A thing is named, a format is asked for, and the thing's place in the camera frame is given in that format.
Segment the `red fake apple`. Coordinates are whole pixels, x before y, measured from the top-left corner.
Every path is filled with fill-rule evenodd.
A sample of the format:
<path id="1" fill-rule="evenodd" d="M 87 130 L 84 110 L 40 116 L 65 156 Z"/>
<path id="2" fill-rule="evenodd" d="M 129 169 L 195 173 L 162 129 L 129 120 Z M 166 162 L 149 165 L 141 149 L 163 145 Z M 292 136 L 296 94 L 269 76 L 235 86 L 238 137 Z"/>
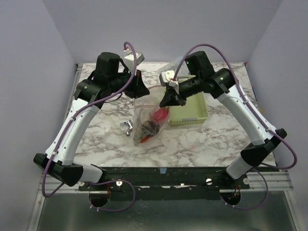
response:
<path id="1" fill-rule="evenodd" d="M 152 114 L 152 118 L 157 123 L 164 123 L 169 115 L 169 108 L 160 108 Z"/>

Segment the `clear zip top bag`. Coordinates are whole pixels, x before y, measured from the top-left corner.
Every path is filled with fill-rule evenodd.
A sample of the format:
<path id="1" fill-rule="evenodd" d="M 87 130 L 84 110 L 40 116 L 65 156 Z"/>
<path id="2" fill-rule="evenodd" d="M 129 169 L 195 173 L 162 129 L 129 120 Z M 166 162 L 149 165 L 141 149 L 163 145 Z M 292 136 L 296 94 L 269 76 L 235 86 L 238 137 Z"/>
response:
<path id="1" fill-rule="evenodd" d="M 165 94 L 165 88 L 156 85 L 151 86 L 149 91 L 149 95 L 134 100 L 133 143 L 135 146 L 139 146 L 140 144 L 155 139 L 166 127 L 169 119 L 168 115 L 168 118 L 164 123 L 157 123 L 152 118 L 152 114 L 161 108 L 159 103 Z"/>

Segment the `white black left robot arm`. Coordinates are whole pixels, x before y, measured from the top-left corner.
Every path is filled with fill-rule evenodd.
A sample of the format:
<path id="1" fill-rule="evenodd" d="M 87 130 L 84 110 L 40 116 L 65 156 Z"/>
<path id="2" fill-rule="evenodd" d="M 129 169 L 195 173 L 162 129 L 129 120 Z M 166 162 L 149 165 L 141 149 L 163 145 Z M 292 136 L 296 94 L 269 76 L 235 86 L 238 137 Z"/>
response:
<path id="1" fill-rule="evenodd" d="M 133 69 L 143 61 L 141 52 L 133 55 L 128 51 L 124 58 L 111 52 L 101 53 L 93 72 L 78 83 L 69 114 L 55 140 L 45 153 L 36 154 L 33 162 L 63 184 L 74 186 L 85 181 L 94 189 L 102 190 L 107 183 L 103 170 L 74 163 L 76 150 L 89 123 L 102 108 L 102 99 L 119 94 L 122 87 L 132 99 L 150 93 L 142 81 L 141 71 Z"/>

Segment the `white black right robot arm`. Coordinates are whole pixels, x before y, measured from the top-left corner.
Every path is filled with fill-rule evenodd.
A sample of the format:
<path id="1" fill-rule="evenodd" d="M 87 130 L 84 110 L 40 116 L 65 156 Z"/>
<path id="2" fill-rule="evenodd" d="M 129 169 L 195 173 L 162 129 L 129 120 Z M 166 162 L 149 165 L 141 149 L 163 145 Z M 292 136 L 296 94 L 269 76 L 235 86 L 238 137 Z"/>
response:
<path id="1" fill-rule="evenodd" d="M 189 97 L 200 92 L 209 93 L 223 104 L 243 127 L 250 143 L 225 170 L 221 177 L 222 185 L 228 189 L 239 183 L 239 178 L 253 167 L 259 166 L 263 160 L 287 136 L 284 129 L 277 129 L 265 121 L 262 114 L 237 87 L 231 71 L 222 68 L 215 71 L 204 51 L 190 54 L 185 63 L 192 78 L 178 82 L 174 80 L 175 72 L 161 72 L 159 79 L 166 88 L 160 107 L 184 106 Z"/>

